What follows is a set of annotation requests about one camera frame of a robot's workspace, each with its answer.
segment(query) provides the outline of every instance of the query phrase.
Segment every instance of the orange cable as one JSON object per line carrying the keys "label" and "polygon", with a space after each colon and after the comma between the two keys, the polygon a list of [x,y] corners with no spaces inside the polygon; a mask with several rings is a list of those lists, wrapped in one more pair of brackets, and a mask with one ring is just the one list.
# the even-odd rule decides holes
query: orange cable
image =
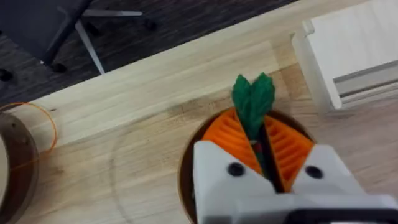
{"label": "orange cable", "polygon": [[49,112],[47,112],[45,109],[43,109],[43,108],[40,107],[40,106],[37,106],[37,105],[35,105],[35,104],[33,104],[33,103],[26,103],[26,102],[9,103],[9,104],[7,104],[7,105],[1,106],[1,107],[0,107],[0,111],[3,110],[4,108],[7,108],[7,107],[10,107],[10,106],[13,106],[13,105],[29,105],[29,106],[33,106],[34,108],[37,108],[37,109],[39,109],[41,112],[43,112],[43,113],[48,117],[48,119],[49,119],[50,122],[51,122],[52,128],[53,128],[53,130],[54,130],[54,139],[53,139],[53,141],[52,141],[52,144],[51,144],[51,146],[50,146],[50,149],[44,151],[45,154],[42,154],[42,155],[40,154],[37,158],[32,159],[31,161],[26,162],[25,164],[21,164],[21,165],[18,165],[18,166],[16,166],[16,167],[13,167],[13,168],[11,169],[11,171],[15,171],[15,170],[20,169],[20,168],[22,168],[22,167],[24,167],[24,166],[27,166],[27,165],[29,165],[29,164],[31,164],[31,163],[35,163],[35,162],[39,161],[40,159],[42,159],[43,157],[48,156],[48,155],[54,150],[55,145],[57,144],[57,141],[58,141],[57,127],[55,126],[55,122],[54,122],[54,120],[51,118],[51,115],[50,115]]}

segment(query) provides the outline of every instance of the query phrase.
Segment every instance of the wooden tabletop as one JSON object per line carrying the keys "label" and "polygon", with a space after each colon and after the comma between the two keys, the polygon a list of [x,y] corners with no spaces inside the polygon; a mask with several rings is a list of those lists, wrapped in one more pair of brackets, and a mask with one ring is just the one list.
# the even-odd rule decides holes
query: wooden tabletop
{"label": "wooden tabletop", "polygon": [[[239,73],[270,74],[276,108],[332,145],[368,192],[398,195],[397,99],[319,117],[290,43],[302,20],[363,1],[300,0],[35,100],[60,135],[19,223],[188,223],[180,155],[201,122],[231,106]],[[39,149],[50,146],[44,115],[11,112]]]}

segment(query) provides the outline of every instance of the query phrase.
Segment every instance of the carpet floor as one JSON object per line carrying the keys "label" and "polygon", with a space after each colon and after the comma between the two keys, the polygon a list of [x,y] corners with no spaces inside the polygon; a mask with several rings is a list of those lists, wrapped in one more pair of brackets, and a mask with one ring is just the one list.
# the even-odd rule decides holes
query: carpet floor
{"label": "carpet floor", "polygon": [[[102,33],[91,41],[104,69],[110,71],[294,1],[94,0],[93,9],[143,11],[158,28],[150,32],[138,18],[86,18],[83,22],[92,23]],[[15,75],[10,83],[0,82],[0,105],[31,101],[99,75],[76,32],[54,62],[66,65],[68,71],[53,73],[5,35],[0,36],[0,68]]]}

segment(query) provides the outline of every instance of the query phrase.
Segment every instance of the wooden container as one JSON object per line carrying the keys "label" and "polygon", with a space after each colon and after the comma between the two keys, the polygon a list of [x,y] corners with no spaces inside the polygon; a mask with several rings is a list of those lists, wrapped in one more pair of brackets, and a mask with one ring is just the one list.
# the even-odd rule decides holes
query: wooden container
{"label": "wooden container", "polygon": [[[223,112],[224,111],[215,114],[207,119],[195,131],[193,136],[190,138],[187,146],[185,147],[185,150],[180,159],[180,166],[178,167],[178,194],[180,196],[182,207],[184,208],[185,213],[187,214],[187,217],[191,223],[197,223],[195,200],[193,199],[193,145],[195,142],[202,139],[210,124]],[[307,138],[314,141],[309,132],[293,117],[277,110],[272,110],[267,115],[289,125],[290,127],[302,133]]]}
{"label": "wooden container", "polygon": [[7,177],[0,180],[5,189],[0,200],[0,223],[11,224],[18,221],[30,204],[39,173],[37,163],[12,168],[37,158],[38,152],[27,128],[12,115],[0,113],[0,137],[3,143],[0,150],[7,156]]}

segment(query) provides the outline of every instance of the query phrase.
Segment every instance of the green carrot top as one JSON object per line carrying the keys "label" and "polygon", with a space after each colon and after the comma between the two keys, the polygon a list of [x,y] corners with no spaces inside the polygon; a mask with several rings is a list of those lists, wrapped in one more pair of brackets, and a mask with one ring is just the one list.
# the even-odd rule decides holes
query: green carrot top
{"label": "green carrot top", "polygon": [[271,110],[275,100],[272,78],[261,73],[250,84],[246,78],[238,75],[232,90],[232,100],[246,136],[249,140],[255,140],[264,124],[264,116]]}

